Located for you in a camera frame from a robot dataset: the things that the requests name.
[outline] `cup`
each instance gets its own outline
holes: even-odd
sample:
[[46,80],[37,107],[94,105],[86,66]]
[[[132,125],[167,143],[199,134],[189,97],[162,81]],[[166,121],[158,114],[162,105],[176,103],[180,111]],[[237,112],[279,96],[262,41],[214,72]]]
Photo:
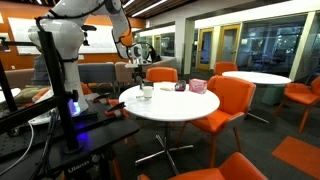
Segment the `cup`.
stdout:
[[143,91],[143,96],[145,98],[151,98],[152,97],[153,87],[152,86],[143,86],[142,87],[142,91]]

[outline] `ceiling light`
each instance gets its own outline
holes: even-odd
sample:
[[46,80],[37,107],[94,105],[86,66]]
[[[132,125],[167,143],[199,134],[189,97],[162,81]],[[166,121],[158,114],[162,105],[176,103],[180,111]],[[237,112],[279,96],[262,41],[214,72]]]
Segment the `ceiling light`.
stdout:
[[129,2],[127,2],[125,5],[123,5],[123,8],[126,8],[127,6],[129,6],[131,3],[133,3],[133,1],[135,0],[130,0]]
[[152,9],[152,8],[154,8],[154,7],[156,7],[156,6],[159,6],[160,4],[162,4],[162,3],[166,2],[166,1],[167,1],[167,0],[161,0],[161,1],[159,1],[159,2],[157,2],[157,3],[155,3],[155,4],[153,4],[153,5],[151,5],[151,6],[149,6],[149,7],[147,7],[147,8],[145,8],[145,9],[143,9],[143,10],[141,10],[141,11],[133,14],[132,17],[135,17],[135,16],[137,16],[137,15],[139,15],[139,14],[145,12],[145,11],[148,11],[149,9]]

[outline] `chair seat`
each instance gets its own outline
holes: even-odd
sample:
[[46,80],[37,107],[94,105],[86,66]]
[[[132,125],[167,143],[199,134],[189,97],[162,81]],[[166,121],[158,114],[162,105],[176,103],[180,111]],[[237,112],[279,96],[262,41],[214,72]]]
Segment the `chair seat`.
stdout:
[[307,94],[306,93],[285,93],[285,95],[288,98],[305,105],[312,105],[316,103],[320,98],[320,96],[312,94],[311,92]]
[[204,169],[198,171],[192,171],[188,173],[181,174],[179,176],[170,178],[169,180],[224,180],[225,178],[222,176],[220,170],[218,168],[214,169]]
[[229,119],[232,115],[225,113],[220,110],[216,110],[205,118],[190,121],[193,125],[198,128],[210,132],[211,134],[215,134],[220,132],[224,125],[226,124],[226,120]]

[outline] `gray carpet floor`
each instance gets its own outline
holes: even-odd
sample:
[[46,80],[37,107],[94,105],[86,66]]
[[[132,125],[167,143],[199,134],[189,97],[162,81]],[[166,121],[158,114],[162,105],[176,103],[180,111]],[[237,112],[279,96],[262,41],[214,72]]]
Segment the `gray carpet floor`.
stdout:
[[[199,78],[208,80],[212,72],[194,71],[191,75],[181,76],[179,79],[188,80]],[[275,180],[308,180],[314,177],[300,171],[286,162],[274,157],[272,151],[287,137],[292,136],[311,145],[320,147],[320,109],[315,107],[311,110],[308,121],[302,134],[297,130],[304,111],[304,107],[295,103],[288,103],[278,116],[271,113],[277,106],[266,105],[261,102],[266,91],[266,86],[258,86],[252,102],[251,113],[267,119],[270,123],[259,121],[253,117],[247,117],[243,124],[238,127],[240,140],[243,146],[243,154],[269,179]],[[111,92],[108,87],[100,87],[96,92]],[[117,98],[119,93],[112,93]],[[132,118],[140,124],[139,118]],[[182,123],[175,123],[170,127],[171,143],[174,142]],[[166,157],[159,156],[135,166],[135,161],[146,155],[158,152],[161,145],[155,138],[163,136],[164,123],[145,120],[144,127],[134,135],[139,146],[134,146],[131,139],[129,143],[119,142],[114,145],[120,171],[124,180],[136,179],[139,174],[146,174],[152,180],[164,180],[173,177]],[[209,164],[210,136],[199,129],[188,125],[182,137],[181,145],[194,145],[193,149],[172,152],[172,157],[180,173],[198,169],[204,169]],[[221,165],[237,146],[233,131],[224,132],[217,137],[215,166]]]

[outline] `door frame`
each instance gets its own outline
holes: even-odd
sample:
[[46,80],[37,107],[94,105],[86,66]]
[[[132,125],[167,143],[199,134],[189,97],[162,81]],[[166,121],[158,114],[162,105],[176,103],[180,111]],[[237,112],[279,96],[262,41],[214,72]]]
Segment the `door frame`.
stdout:
[[[210,69],[210,63],[212,61],[212,44],[213,44],[213,30],[214,28],[206,28],[206,29],[200,29],[199,30],[199,40],[198,40],[198,49],[197,49],[197,63],[196,68],[197,69],[203,69],[203,70],[209,70]],[[202,40],[203,40],[203,33],[205,32],[211,32],[211,44],[210,44],[210,60],[208,64],[201,64],[200,58],[201,58],[201,50],[202,50]]]
[[221,26],[216,62],[220,62],[221,61],[222,50],[223,50],[222,45],[223,45],[225,30],[237,29],[236,40],[235,40],[234,45],[233,45],[234,53],[232,55],[232,62],[233,63],[236,62],[237,51],[238,51],[238,46],[239,46],[240,27],[241,27],[241,24],[233,24],[233,25],[228,25],[228,26]]

